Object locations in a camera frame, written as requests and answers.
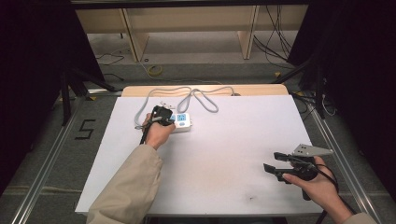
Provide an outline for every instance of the metal frame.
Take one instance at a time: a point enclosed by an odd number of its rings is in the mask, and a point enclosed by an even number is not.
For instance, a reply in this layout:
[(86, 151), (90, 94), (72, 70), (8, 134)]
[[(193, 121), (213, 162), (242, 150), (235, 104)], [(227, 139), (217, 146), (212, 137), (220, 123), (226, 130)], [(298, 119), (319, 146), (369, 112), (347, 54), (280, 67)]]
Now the metal frame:
[(78, 111), (81, 108), (84, 101), (85, 101), (85, 96), (78, 97), (76, 99), (74, 111), (71, 115), (70, 120), (61, 128), (58, 136), (56, 137), (54, 144), (52, 145), (49, 151), (49, 155), (47, 156), (46, 160), (44, 161), (40, 171), (38, 172), (35, 178), (35, 181), (33, 182), (32, 186), (29, 188), (29, 191), (26, 193), (23, 201), (18, 207), (17, 212), (15, 213), (15, 216), (12, 219), (11, 222), (12, 224), (14, 223), (21, 224), (27, 222), (27, 219), (29, 218), (35, 206), (35, 202), (40, 196), (40, 191), (43, 189), (44, 184), (46, 183), (50, 175), (50, 171), (52, 170), (52, 167), (55, 164), (56, 159), (58, 158), (58, 155), (62, 150), (62, 147), (64, 146), (64, 142), (67, 136), (69, 135), (71, 128), (74, 125)]
[(73, 9), (141, 8), (141, 7), (224, 7), (265, 5), (309, 5), (313, 0), (71, 0), (71, 4), (42, 1), (42, 7), (71, 7)]
[(367, 213), (372, 218), (374, 218), (378, 224), (384, 223), (381, 220), (379, 214), (375, 211), (375, 206), (373, 205), (373, 202), (371, 201), (364, 187), (361, 185), (361, 182), (353, 172), (352, 167), (349, 165), (349, 162), (347, 161), (347, 158), (345, 157), (341, 147), (338, 145), (337, 141), (335, 140), (334, 135), (332, 135), (332, 131), (327, 125), (326, 120), (320, 117), (320, 115), (312, 105), (309, 106), (309, 109), (314, 110), (312, 113), (312, 117), (314, 118), (315, 123), (318, 125), (319, 130), (322, 133), (328, 148), (334, 151), (333, 153), (334, 160), (337, 163), (337, 166), (340, 167), (340, 171), (353, 197), (355, 198), (358, 207), (362, 212)]

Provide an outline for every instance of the black stand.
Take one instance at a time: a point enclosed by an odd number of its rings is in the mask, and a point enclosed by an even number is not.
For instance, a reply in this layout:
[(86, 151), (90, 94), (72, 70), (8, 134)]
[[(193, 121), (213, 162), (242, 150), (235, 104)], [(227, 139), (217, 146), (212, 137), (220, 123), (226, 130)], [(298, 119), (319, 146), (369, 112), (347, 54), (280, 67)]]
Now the black stand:
[(314, 49), (311, 57), (304, 63), (295, 67), (293, 70), (288, 72), (286, 75), (278, 78), (276, 81), (272, 82), (272, 84), (280, 84), (285, 82), (291, 77), (304, 72), (302, 79), (300, 80), (299, 86), (302, 90), (306, 90), (310, 87), (310, 83), (313, 79), (317, 82), (316, 89), (316, 110), (320, 114), (320, 117), (324, 119), (323, 113), (323, 64), (325, 64), (326, 59), (332, 49), (336, 48), (336, 45), (342, 36), (342, 33), (345, 31), (346, 23), (348, 22), (348, 18), (353, 12), (353, 7), (356, 5), (356, 0), (343, 0), (340, 3), (340, 6), (334, 11), (332, 17), (329, 20), (329, 23), (326, 29), (323, 32), (321, 39), (318, 42), (318, 45)]
[(85, 87), (82, 79), (90, 81), (108, 91), (122, 91), (122, 89), (117, 89), (113, 86), (108, 85), (102, 80), (99, 80), (96, 77), (93, 77), (76, 67), (65, 68), (61, 73), (61, 89), (62, 89), (62, 98), (64, 105), (64, 122), (63, 126), (69, 121), (71, 116), (71, 106), (70, 106), (70, 95), (69, 89), (70, 86), (76, 96), (86, 96), (88, 94), (88, 90)]

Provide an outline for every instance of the wire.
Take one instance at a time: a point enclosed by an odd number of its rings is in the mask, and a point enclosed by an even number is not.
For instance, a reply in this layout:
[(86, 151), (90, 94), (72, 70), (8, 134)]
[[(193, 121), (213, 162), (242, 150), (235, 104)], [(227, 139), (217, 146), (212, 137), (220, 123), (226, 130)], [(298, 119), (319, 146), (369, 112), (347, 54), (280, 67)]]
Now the wire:
[(341, 201), (343, 201), (344, 205), (346, 205), (346, 207), (355, 215), (358, 214), (355, 209), (353, 209), (349, 203), (347, 203), (341, 196), (340, 196)]
[(303, 104), (305, 105), (304, 111), (299, 111), (300, 114), (306, 113), (308, 111), (308, 105), (313, 105), (315, 103), (315, 97), (299, 95), (299, 94), (297, 94), (296, 92), (293, 92), (293, 91), (289, 91), (289, 94), (294, 99), (303, 102)]
[(110, 56), (110, 59), (111, 59), (111, 57), (117, 57), (117, 58), (120, 58), (120, 59), (118, 59), (118, 60), (116, 60), (116, 61), (114, 61), (114, 62), (112, 62), (112, 63), (99, 63), (99, 64), (101, 64), (101, 65), (111, 65), (111, 64), (117, 63), (117, 62), (119, 62), (119, 61), (121, 61), (122, 59), (125, 58), (125, 57), (122, 56), (122, 55), (114, 55), (114, 54), (111, 54), (111, 53), (105, 53), (105, 54), (103, 54), (102, 56), (100, 56), (100, 57), (98, 57), (98, 58), (96, 58), (96, 59), (101, 59), (101, 58), (103, 58), (103, 57), (106, 56), (106, 55)]
[(314, 111), (315, 110), (315, 108), (312, 108), (311, 109), (311, 111), (309, 111), (309, 113), (305, 116), (305, 118), (303, 119), (303, 122), (304, 122), (304, 120), (306, 120), (306, 118), (308, 118), (308, 116), (312, 113), (312, 111)]
[(318, 218), (316, 224), (322, 223), (323, 219), (327, 216), (327, 211), (323, 210), (322, 213), (320, 214), (320, 217)]
[(330, 113), (328, 110), (327, 110), (327, 108), (326, 108), (326, 105), (324, 104), (324, 98), (326, 97), (326, 95), (325, 94), (323, 94), (323, 97), (322, 97), (322, 105), (323, 105), (323, 109), (324, 109), (324, 111), (326, 111), (326, 113), (328, 114), (328, 115), (330, 115), (330, 116), (334, 116), (335, 115), (335, 113), (336, 113), (336, 109), (334, 109), (334, 111), (332, 112), (332, 113)]
[[(145, 102), (143, 103), (142, 107), (141, 107), (141, 108), (137, 111), (137, 113), (134, 115), (134, 124), (136, 125), (136, 129), (142, 127), (142, 125), (139, 123), (139, 117), (140, 117), (140, 115), (142, 114), (143, 110), (145, 109), (145, 107), (146, 107), (146, 105), (147, 105), (147, 103), (148, 103), (148, 101), (149, 101), (149, 97), (150, 97), (150, 95), (151, 95), (153, 92), (155, 92), (155, 91), (177, 91), (177, 90), (182, 90), (182, 89), (188, 89), (188, 90), (189, 90), (189, 93), (187, 94), (187, 96), (186, 96), (183, 100), (181, 100), (181, 101), (177, 104), (177, 112), (178, 112), (178, 113), (185, 113), (185, 112), (187, 111), (187, 109), (189, 108), (189, 105), (190, 105), (190, 98), (191, 98), (192, 95), (198, 100), (198, 102), (199, 102), (207, 111), (209, 111), (209, 112), (211, 112), (211, 113), (217, 113), (217, 112), (219, 111), (219, 107), (218, 107), (212, 100), (210, 100), (210, 99), (205, 95), (205, 93), (220, 91), (220, 90), (223, 90), (223, 89), (230, 89), (230, 90), (232, 91), (232, 95), (234, 95), (234, 90), (233, 90), (233, 87), (231, 87), (231, 86), (225, 86), (225, 87), (222, 87), (222, 88), (215, 89), (215, 90), (213, 90), (213, 91), (201, 91), (201, 90), (198, 90), (198, 89), (192, 89), (191, 87), (178, 87), (178, 88), (173, 88), (173, 89), (154, 89), (154, 90), (151, 90), (151, 91), (148, 93), (148, 96), (146, 97), (146, 100), (145, 100)], [(200, 93), (206, 98), (206, 100), (207, 100), (210, 104), (212, 104), (212, 105), (215, 107), (215, 109), (209, 109), (209, 108), (204, 104), (204, 102), (202, 102), (202, 101), (195, 95), (196, 92), (200, 92)], [(181, 106), (182, 106), (183, 104), (186, 104), (185, 109), (181, 109)]]
[(104, 76), (113, 76), (113, 77), (117, 77), (119, 80), (124, 81), (125, 79), (123, 79), (122, 77), (117, 76), (116, 74), (113, 73), (104, 73)]
[(279, 27), (278, 27), (278, 30), (282, 34), (285, 43), (291, 48), (291, 45), (289, 44), (289, 42), (286, 39), (285, 35), (283, 34), (283, 30), (282, 30), (282, 5), (278, 6), (278, 9), (279, 9), (279, 11), (278, 11), (278, 13), (279, 13)]
[[(327, 168), (327, 169), (330, 171), (330, 173), (332, 173), (332, 176), (335, 176), (334, 173), (332, 172), (332, 170), (331, 170), (329, 167), (327, 167), (327, 166), (325, 166), (325, 165), (323, 165), (323, 164), (317, 164), (317, 166), (323, 166), (323, 167)], [(327, 175), (327, 174), (324, 173), (323, 171), (319, 170), (319, 168), (315, 168), (315, 171), (318, 172), (319, 174), (323, 175), (324, 177), (326, 177), (328, 180), (330, 180), (330, 182), (332, 182), (332, 184), (335, 186), (335, 190), (336, 190), (337, 193), (338, 193), (339, 188), (338, 188), (337, 179), (331, 178), (329, 175)]]
[(146, 138), (148, 136), (149, 128), (151, 127), (151, 124), (152, 124), (152, 117), (154, 116), (154, 109), (155, 109), (155, 107), (152, 109), (151, 116), (149, 117), (148, 123), (146, 124), (146, 127), (145, 127), (145, 129), (143, 131), (142, 138), (140, 139), (140, 145), (145, 143)]
[(284, 60), (284, 61), (287, 60), (286, 58), (282, 57), (280, 54), (278, 54), (278, 53), (276, 53), (275, 51), (273, 51), (272, 49), (268, 48), (268, 46), (264, 45), (264, 44), (259, 40), (259, 38), (257, 38), (257, 36), (254, 35), (253, 37), (254, 37), (254, 40), (255, 40), (254, 43), (257, 45), (257, 47), (260, 48), (260, 46), (256, 43), (256, 41), (259, 42), (260, 45), (261, 45), (263, 48), (265, 48), (265, 49), (262, 49), (262, 51), (264, 51), (265, 53), (267, 53), (267, 54), (269, 54), (269, 55), (271, 55), (271, 56), (280, 58), (280, 59), (282, 59), (282, 60)]
[(285, 38), (285, 37), (283, 36), (283, 34), (281, 34), (281, 32), (279, 31), (279, 28), (281, 27), (281, 25), (280, 25), (281, 7), (280, 7), (280, 6), (277, 6), (277, 9), (276, 9), (276, 22), (274, 22), (274, 19), (273, 19), (271, 13), (270, 13), (270, 10), (269, 10), (268, 6), (265, 6), (265, 7), (266, 7), (267, 12), (268, 12), (268, 15), (269, 15), (269, 17), (270, 17), (271, 23), (272, 23), (273, 26), (274, 26), (274, 31), (273, 31), (273, 33), (274, 33), (274, 32), (277, 33), (277, 35), (279, 36), (279, 40), (280, 40), (280, 46), (282, 47), (283, 52), (284, 52), (284, 54), (286, 55), (286, 57), (289, 57), (290, 51), (289, 51), (288, 46), (285, 45), (285, 40), (286, 40), (286, 38)]

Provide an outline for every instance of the black cable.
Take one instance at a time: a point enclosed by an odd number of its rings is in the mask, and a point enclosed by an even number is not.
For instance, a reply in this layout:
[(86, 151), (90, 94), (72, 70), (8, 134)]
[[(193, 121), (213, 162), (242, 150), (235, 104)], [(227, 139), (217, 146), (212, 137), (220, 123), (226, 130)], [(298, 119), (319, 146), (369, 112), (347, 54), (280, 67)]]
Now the black cable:
[(340, 196), (341, 201), (343, 201), (344, 205), (346, 205), (346, 207), (349, 209), (349, 211), (351, 211), (354, 215), (358, 214), (355, 209), (353, 209), (349, 203), (347, 203), (341, 196)]
[(280, 10), (279, 10), (279, 18), (280, 18), (279, 19), (280, 20), (279, 31), (281, 32), (281, 34), (283, 36), (283, 39), (285, 40), (286, 44), (291, 48), (291, 45), (289, 44), (288, 40), (286, 39), (285, 35), (283, 34), (283, 30), (282, 30), (282, 6), (279, 6), (279, 7), (280, 7)]
[(122, 59), (125, 58), (125, 57), (122, 56), (122, 55), (114, 55), (114, 54), (110, 54), (110, 53), (105, 53), (105, 54), (101, 55), (100, 57), (98, 57), (98, 58), (96, 58), (96, 59), (101, 59), (101, 58), (103, 58), (103, 57), (106, 56), (106, 55), (108, 55), (108, 56), (113, 56), (113, 57), (118, 57), (118, 58), (120, 58), (120, 59), (118, 59), (118, 60), (116, 60), (116, 61), (114, 61), (114, 62), (112, 62), (112, 63), (99, 63), (99, 64), (101, 64), (101, 65), (111, 65), (111, 64), (117, 63), (117, 62), (119, 62), (119, 61), (121, 61)]
[(278, 58), (280, 58), (280, 59), (282, 59), (282, 60), (284, 60), (284, 61), (287, 60), (286, 58), (282, 57), (280, 54), (276, 53), (274, 50), (268, 48), (268, 46), (264, 45), (264, 44), (259, 40), (259, 38), (257, 38), (257, 36), (254, 35), (253, 37), (254, 37), (255, 40), (257, 40), (257, 41), (260, 43), (260, 45), (261, 45), (263, 48), (270, 50), (272, 53), (274, 53), (274, 54), (276, 55), (276, 56), (275, 56), (275, 55), (272, 55), (272, 56), (278, 57)]
[(125, 79), (123, 79), (122, 77), (117, 76), (116, 74), (113, 73), (104, 73), (104, 76), (113, 76), (113, 77), (117, 77), (119, 80), (124, 81)]
[(142, 139), (140, 139), (140, 145), (144, 144), (146, 141), (146, 138), (149, 133), (149, 128), (151, 127), (151, 124), (152, 124), (152, 118), (154, 117), (154, 110), (155, 110), (155, 107), (152, 109), (151, 116), (149, 117), (148, 123), (144, 127)]
[[(325, 166), (325, 165), (323, 165), (323, 164), (317, 164), (317, 166), (326, 167), (326, 168), (332, 173), (332, 170), (331, 170), (329, 167), (327, 167), (327, 166)], [(336, 179), (331, 178), (329, 175), (327, 175), (327, 174), (324, 173), (323, 171), (319, 170), (319, 168), (316, 168), (315, 171), (318, 172), (319, 174), (323, 175), (324, 177), (326, 177), (330, 182), (332, 182), (332, 184), (335, 186), (335, 190), (336, 190), (337, 193), (338, 193), (339, 188), (338, 188), (338, 183), (337, 183)]]
[(305, 116), (305, 118), (303, 119), (303, 122), (304, 122), (304, 120), (306, 120), (306, 118), (308, 118), (308, 116), (312, 113), (312, 111), (314, 111), (314, 109), (315, 108), (313, 108), (313, 109), (311, 109), (311, 111), (309, 111), (309, 113)]
[(306, 104), (306, 102), (305, 102), (303, 99), (301, 99), (301, 98), (299, 98), (299, 97), (294, 97), (294, 96), (293, 96), (293, 98), (296, 99), (296, 100), (299, 100), (299, 101), (303, 102), (303, 104), (305, 105), (305, 110), (304, 110), (304, 111), (298, 111), (300, 114), (303, 114), (303, 113), (305, 113), (306, 111), (308, 111), (308, 105)]
[(267, 48), (267, 47), (265, 47), (265, 46), (260, 46), (258, 43), (257, 43), (257, 41), (258, 40), (256, 40), (256, 39), (253, 39), (253, 43), (254, 43), (254, 45), (256, 45), (256, 47), (257, 48), (259, 48), (262, 52), (264, 52), (264, 53), (267, 53), (267, 54), (269, 54), (269, 55), (271, 55), (271, 56), (273, 56), (273, 57), (277, 57), (277, 58), (279, 58), (279, 56), (278, 55), (275, 55), (275, 54), (273, 54), (273, 53), (270, 53), (270, 52), (268, 52), (267, 50), (270, 50), (270, 51), (272, 51), (271, 49), (269, 49), (269, 48)]
[(285, 37), (285, 35), (283, 34), (283, 31), (282, 31), (282, 6), (277, 6), (277, 17), (278, 17), (278, 20), (279, 20), (279, 23), (278, 23), (278, 26), (277, 26), (279, 37), (281, 38), (281, 42), (285, 46), (286, 51), (288, 52), (288, 54), (290, 54), (289, 48), (291, 48), (291, 45), (289, 44), (288, 40), (286, 39), (286, 37)]
[(318, 217), (318, 220), (316, 222), (316, 224), (320, 224), (322, 223), (323, 219), (327, 216), (327, 211), (323, 210), (322, 213), (320, 214), (320, 216)]
[[(271, 41), (271, 38), (272, 38), (272, 36), (274, 35), (274, 31), (275, 31), (275, 29), (273, 30), (273, 32), (271, 33), (270, 37), (268, 38), (268, 41), (267, 41), (266, 46), (269, 45), (269, 43), (270, 43), (270, 41)], [(270, 63), (270, 64), (272, 64), (272, 65), (275, 65), (275, 66), (278, 66), (278, 67), (283, 67), (283, 66), (276, 65), (276, 64), (272, 63), (272, 62), (269, 60), (267, 53), (265, 53), (265, 58), (267, 59), (268, 63)]]
[(283, 40), (284, 36), (282, 36), (282, 34), (278, 31), (278, 28), (277, 28), (277, 26), (279, 26), (279, 7), (278, 7), (277, 10), (276, 10), (276, 13), (277, 13), (277, 15), (276, 15), (276, 22), (274, 22), (274, 19), (273, 19), (271, 13), (270, 13), (270, 10), (268, 9), (268, 6), (265, 6), (265, 7), (266, 7), (267, 12), (268, 12), (268, 15), (269, 15), (269, 17), (270, 17), (271, 23), (272, 23), (273, 26), (274, 26), (274, 31), (273, 31), (273, 33), (276, 32), (277, 35), (279, 36), (280, 46), (281, 46), (281, 48), (282, 48), (283, 53), (285, 54), (285, 56), (288, 57), (288, 53), (286, 53), (286, 51), (289, 52), (289, 49), (286, 47), (286, 45), (285, 45), (285, 43), (284, 43), (284, 40)]
[(302, 102), (305, 103), (305, 105), (314, 105), (315, 104), (315, 99), (309, 96), (301, 96), (299, 94), (296, 94), (294, 92), (289, 92), (289, 94), (294, 98), (298, 99)]

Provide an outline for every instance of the tripod leg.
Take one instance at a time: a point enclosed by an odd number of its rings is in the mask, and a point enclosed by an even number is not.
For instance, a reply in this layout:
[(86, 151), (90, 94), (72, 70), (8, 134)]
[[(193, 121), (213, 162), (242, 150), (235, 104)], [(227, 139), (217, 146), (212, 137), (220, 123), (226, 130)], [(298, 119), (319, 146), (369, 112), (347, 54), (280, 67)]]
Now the tripod leg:
[(280, 84), (285, 82), (289, 78), (294, 77), (297, 74), (303, 72), (308, 67), (309, 64), (310, 64), (310, 60), (298, 65), (297, 67), (289, 71), (285, 76), (278, 78), (277, 80), (273, 81), (271, 84)]
[(122, 91), (122, 89), (117, 89), (117, 88), (115, 88), (113, 86), (110, 86), (107, 83), (105, 83), (104, 81), (99, 80), (98, 78), (93, 77), (93, 76), (91, 76), (91, 75), (79, 70), (78, 68), (71, 67), (70, 71), (73, 72), (74, 74), (76, 74), (79, 77), (85, 78), (88, 81), (93, 82), (94, 84), (96, 84), (96, 85), (98, 85), (98, 86), (100, 86), (102, 88), (105, 88), (108, 91)]

